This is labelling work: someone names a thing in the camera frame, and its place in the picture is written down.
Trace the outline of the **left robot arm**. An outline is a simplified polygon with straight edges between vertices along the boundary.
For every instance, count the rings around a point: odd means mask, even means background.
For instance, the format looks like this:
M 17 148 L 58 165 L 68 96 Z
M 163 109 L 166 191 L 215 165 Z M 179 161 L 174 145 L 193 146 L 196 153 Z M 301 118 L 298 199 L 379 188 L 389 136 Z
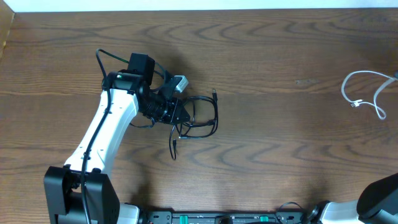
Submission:
M 127 68 L 103 73 L 96 114 L 63 167 L 51 166 L 44 189 L 51 223 L 144 223 L 139 208 L 121 203 L 110 180 L 115 157 L 133 118 L 142 113 L 153 123 L 182 124 L 190 119 L 174 97 L 188 85 L 183 75 L 163 70 L 163 84 L 151 89 L 157 63 L 131 54 Z

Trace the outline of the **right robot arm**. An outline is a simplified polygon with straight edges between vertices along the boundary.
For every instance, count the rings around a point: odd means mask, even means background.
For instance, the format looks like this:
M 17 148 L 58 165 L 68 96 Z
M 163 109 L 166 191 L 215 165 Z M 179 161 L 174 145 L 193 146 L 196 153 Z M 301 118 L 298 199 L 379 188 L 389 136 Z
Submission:
M 357 200 L 319 203 L 305 223 L 397 224 L 397 174 L 369 184 Z

